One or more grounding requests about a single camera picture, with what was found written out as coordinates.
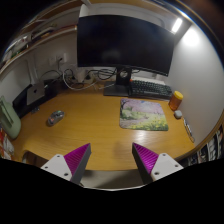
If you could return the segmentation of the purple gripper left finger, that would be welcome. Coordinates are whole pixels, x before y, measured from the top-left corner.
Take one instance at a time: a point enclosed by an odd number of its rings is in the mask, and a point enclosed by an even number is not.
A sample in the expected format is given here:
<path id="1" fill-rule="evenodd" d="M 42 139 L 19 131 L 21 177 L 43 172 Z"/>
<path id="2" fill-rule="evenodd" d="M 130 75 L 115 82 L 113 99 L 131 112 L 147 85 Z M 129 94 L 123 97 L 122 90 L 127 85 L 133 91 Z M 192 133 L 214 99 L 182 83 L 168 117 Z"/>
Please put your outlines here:
<path id="1" fill-rule="evenodd" d="M 66 155 L 56 154 L 42 169 L 79 185 L 91 155 L 91 144 L 85 144 Z"/>

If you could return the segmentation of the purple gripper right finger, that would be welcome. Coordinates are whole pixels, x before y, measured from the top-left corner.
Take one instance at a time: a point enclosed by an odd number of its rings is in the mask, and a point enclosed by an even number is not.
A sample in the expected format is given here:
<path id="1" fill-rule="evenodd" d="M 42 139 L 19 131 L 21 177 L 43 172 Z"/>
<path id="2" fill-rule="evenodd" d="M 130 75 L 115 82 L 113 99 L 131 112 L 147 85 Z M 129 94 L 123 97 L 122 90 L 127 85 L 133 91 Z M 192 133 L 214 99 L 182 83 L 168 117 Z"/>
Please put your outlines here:
<path id="1" fill-rule="evenodd" d="M 132 144 L 132 154 L 144 184 L 149 184 L 182 169 L 182 166 L 167 153 L 157 154 L 137 143 Z"/>

